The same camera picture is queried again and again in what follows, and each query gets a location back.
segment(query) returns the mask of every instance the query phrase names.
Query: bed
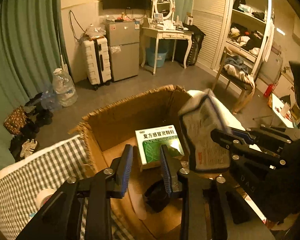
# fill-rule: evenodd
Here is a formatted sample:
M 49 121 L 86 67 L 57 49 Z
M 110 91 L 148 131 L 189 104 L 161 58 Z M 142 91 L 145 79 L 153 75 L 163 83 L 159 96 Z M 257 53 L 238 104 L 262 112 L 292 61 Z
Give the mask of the bed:
M 76 135 L 42 149 L 30 157 L 0 171 L 0 231 L 8 240 L 15 239 L 37 212 L 35 199 L 46 188 L 58 189 L 70 176 L 84 179 L 87 155 L 84 142 Z M 83 210 L 80 239 L 84 239 L 88 201 Z M 111 214 L 113 239 L 133 239 Z

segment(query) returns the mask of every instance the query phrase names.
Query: plastic packaging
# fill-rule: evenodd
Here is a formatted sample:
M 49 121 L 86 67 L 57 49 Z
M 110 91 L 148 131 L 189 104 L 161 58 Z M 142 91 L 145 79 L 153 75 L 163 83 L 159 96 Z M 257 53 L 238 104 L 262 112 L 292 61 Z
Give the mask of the plastic packaging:
M 244 12 L 248 12 L 248 13 L 252 13 L 253 12 L 253 9 L 248 6 L 248 5 L 245 5 L 245 4 L 239 4 L 239 10 L 242 10 Z
M 64 107 L 71 106 L 78 99 L 72 78 L 62 68 L 56 68 L 53 74 L 52 86 L 60 105 Z
M 44 109 L 50 110 L 51 112 L 62 108 L 62 106 L 59 104 L 57 94 L 52 89 L 52 87 L 49 90 L 42 92 L 40 101 L 42 107 Z
M 86 30 L 86 34 L 91 38 L 98 38 L 106 35 L 106 28 L 103 24 L 97 27 L 96 24 L 90 24 Z
M 121 46 L 112 46 L 112 47 L 109 47 L 109 50 L 110 50 L 111 54 L 119 53 L 119 52 L 121 52 Z
M 104 24 L 107 24 L 109 22 L 114 22 L 115 17 L 113 15 L 105 15 L 105 16 L 100 16 L 99 21 L 103 22 Z

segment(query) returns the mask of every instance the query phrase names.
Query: fridge door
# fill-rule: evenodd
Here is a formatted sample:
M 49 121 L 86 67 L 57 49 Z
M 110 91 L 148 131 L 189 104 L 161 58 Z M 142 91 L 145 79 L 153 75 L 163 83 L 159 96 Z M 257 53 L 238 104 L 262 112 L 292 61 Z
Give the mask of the fridge door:
M 113 81 L 133 77 L 139 73 L 139 43 L 122 45 L 120 49 L 120 52 L 110 53 Z
M 136 22 L 109 23 L 107 28 L 109 46 L 139 42 L 139 28 Z

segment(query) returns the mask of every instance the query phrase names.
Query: tape roll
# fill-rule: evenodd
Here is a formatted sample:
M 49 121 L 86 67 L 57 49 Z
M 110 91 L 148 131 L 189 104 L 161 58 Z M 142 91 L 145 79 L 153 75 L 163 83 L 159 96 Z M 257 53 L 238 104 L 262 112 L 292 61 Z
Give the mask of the tape roll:
M 54 188 L 45 188 L 41 190 L 35 199 L 35 205 L 37 206 L 37 209 L 39 210 L 56 191 L 57 190 Z

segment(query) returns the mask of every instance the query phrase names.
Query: gray floor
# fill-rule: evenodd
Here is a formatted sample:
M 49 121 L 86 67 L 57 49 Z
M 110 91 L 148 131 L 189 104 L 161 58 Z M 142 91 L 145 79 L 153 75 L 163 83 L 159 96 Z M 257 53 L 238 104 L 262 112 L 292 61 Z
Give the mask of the gray floor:
M 173 84 L 183 86 L 186 90 L 204 90 L 210 88 L 213 81 L 213 76 L 197 66 L 184 69 L 179 63 L 170 61 L 166 61 L 162 68 L 157 69 L 155 76 L 149 71 L 140 69 L 138 76 L 111 83 L 109 86 L 102 86 L 97 91 L 92 89 L 88 80 L 83 80 L 76 84 L 79 96 L 77 102 L 70 107 L 54 112 L 52 124 L 42 127 L 36 139 L 40 148 L 44 148 L 70 138 L 73 135 L 69 135 L 68 131 L 82 120 L 82 116 L 99 107 L 152 88 Z M 230 88 L 225 91 L 225 86 L 219 81 L 214 93 L 231 110 L 238 95 Z M 272 111 L 266 102 L 267 100 L 259 90 L 256 90 L 252 101 L 236 115 L 236 118 L 245 128 L 257 127 L 261 122 L 269 124 L 271 118 L 258 120 L 258 122 L 252 120 L 254 117 L 271 115 Z

